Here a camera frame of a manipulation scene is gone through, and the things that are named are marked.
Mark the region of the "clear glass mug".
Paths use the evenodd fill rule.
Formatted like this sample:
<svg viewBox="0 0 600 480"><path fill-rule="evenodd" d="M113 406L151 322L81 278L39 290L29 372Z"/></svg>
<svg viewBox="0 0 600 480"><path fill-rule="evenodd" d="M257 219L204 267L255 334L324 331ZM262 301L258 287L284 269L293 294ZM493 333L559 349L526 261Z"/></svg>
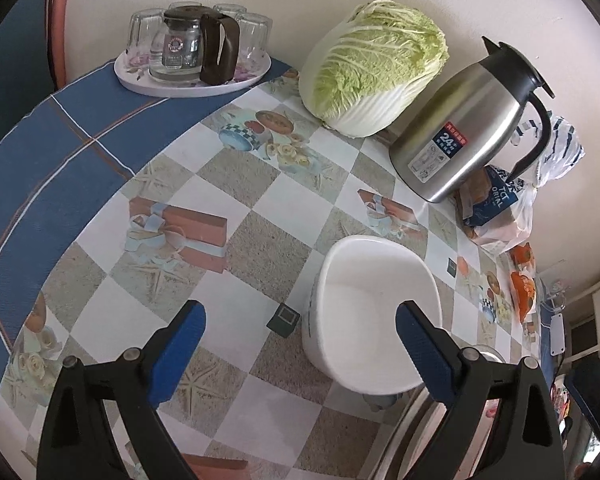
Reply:
<svg viewBox="0 0 600 480"><path fill-rule="evenodd" d="M540 307L550 314L562 313L567 304L569 285L562 279L566 263L566 259L560 259L536 276Z"/></svg>

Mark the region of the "bagged sliced bread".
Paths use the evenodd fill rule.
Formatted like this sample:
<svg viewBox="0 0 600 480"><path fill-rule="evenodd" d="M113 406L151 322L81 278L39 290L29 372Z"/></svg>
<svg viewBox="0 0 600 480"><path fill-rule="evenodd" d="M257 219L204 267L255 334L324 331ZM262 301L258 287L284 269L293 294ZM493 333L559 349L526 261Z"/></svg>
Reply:
<svg viewBox="0 0 600 480"><path fill-rule="evenodd" d="M539 188L565 177L585 155L576 128L565 117L550 114L550 126L550 142L522 177L509 181L506 170L488 165L473 172L455 193L460 226L491 255L528 240Z"/></svg>

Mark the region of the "white square bowl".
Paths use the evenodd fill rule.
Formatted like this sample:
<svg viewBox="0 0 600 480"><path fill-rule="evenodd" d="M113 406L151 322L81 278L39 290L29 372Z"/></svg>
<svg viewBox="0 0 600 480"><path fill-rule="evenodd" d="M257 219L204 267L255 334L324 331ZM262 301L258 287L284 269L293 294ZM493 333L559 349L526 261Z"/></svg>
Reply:
<svg viewBox="0 0 600 480"><path fill-rule="evenodd" d="M396 331L396 310L413 300L442 325L428 266L398 243L351 235L329 249L302 316L302 347L322 373L351 391L390 396L422 383Z"/></svg>

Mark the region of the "checkered patterned tablecloth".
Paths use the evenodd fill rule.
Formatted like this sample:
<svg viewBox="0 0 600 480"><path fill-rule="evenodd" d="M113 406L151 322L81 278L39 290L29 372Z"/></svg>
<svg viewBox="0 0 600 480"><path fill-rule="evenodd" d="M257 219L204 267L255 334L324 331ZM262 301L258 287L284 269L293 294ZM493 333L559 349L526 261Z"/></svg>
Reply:
<svg viewBox="0 0 600 480"><path fill-rule="evenodd" d="M275 64L238 96L154 100L105 65L38 104L0 142L0 443L35 474L65 356L108 362L186 300L207 329L159 414L186 453L243 458L257 479L362 479L406 407L346 390L301 335L271 323L308 304L330 246L382 233L434 274L442 324L506 361L537 354L502 259L396 177L377 138L302 108Z"/></svg>

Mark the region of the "large stainless steel plate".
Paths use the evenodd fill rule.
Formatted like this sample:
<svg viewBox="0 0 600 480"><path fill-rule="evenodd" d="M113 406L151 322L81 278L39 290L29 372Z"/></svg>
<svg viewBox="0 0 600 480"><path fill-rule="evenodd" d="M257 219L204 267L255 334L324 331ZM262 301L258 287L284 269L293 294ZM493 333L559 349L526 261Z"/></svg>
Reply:
<svg viewBox="0 0 600 480"><path fill-rule="evenodd" d="M477 471L499 405L499 400L487 400L484 404L477 429L454 479L468 479ZM425 451L445 413L445 406L435 401L425 387L417 388L372 469L362 478L403 479Z"/></svg>

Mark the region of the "upturned drinking glass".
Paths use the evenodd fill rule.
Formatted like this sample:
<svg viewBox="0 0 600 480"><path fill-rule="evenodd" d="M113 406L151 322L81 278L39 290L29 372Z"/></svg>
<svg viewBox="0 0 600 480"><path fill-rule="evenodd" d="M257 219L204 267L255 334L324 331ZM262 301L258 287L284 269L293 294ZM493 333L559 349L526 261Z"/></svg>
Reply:
<svg viewBox="0 0 600 480"><path fill-rule="evenodd" d="M245 68L255 70L264 59L273 21L263 14L245 12L238 15L237 23L240 29L239 62Z"/></svg>
<svg viewBox="0 0 600 480"><path fill-rule="evenodd" d="M186 8L186 6L202 6L202 3L199 1L174 1L168 5L168 10L177 9L177 8Z"/></svg>
<svg viewBox="0 0 600 480"><path fill-rule="evenodd" d="M238 21L242 14L247 12L247 8L245 6L241 6L236 3L217 3L212 6L212 9L216 12L229 16L235 21Z"/></svg>
<svg viewBox="0 0 600 480"><path fill-rule="evenodd" d="M150 60L151 44L162 25L163 8L136 11L129 24L125 48L125 67L146 67Z"/></svg>

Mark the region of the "napa cabbage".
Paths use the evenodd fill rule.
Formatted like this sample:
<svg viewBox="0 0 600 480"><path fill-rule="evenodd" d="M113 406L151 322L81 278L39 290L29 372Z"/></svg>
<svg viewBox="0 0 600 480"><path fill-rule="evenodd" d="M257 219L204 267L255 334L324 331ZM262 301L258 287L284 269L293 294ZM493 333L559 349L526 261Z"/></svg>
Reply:
<svg viewBox="0 0 600 480"><path fill-rule="evenodd" d="M304 107L349 138L385 129L449 58L444 32L392 0L360 4L312 49L299 75Z"/></svg>

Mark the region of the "orange snack packet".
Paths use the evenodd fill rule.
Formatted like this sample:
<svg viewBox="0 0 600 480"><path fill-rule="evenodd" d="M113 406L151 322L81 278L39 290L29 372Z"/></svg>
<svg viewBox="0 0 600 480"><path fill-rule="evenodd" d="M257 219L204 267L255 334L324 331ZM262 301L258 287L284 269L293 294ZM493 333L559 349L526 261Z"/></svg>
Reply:
<svg viewBox="0 0 600 480"><path fill-rule="evenodd" d="M535 305L535 282L528 275L514 271L510 274L510 286L519 322L523 323Z"/></svg>
<svg viewBox="0 0 600 480"><path fill-rule="evenodd" d="M512 263L519 270L535 270L534 252L529 242L519 244L508 251Z"/></svg>

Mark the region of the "stainless steel thermos jug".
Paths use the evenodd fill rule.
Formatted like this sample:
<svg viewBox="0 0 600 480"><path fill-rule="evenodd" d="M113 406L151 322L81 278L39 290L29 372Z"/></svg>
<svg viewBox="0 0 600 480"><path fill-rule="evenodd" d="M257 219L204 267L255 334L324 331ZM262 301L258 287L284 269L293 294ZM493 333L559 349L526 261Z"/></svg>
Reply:
<svg viewBox="0 0 600 480"><path fill-rule="evenodd" d="M554 92L517 49L484 38L488 55L437 90L389 148L396 174L420 198L439 203L486 166L510 140L524 109L539 115L539 139L516 162L507 180L520 177L542 155L552 136L550 116L534 94Z"/></svg>

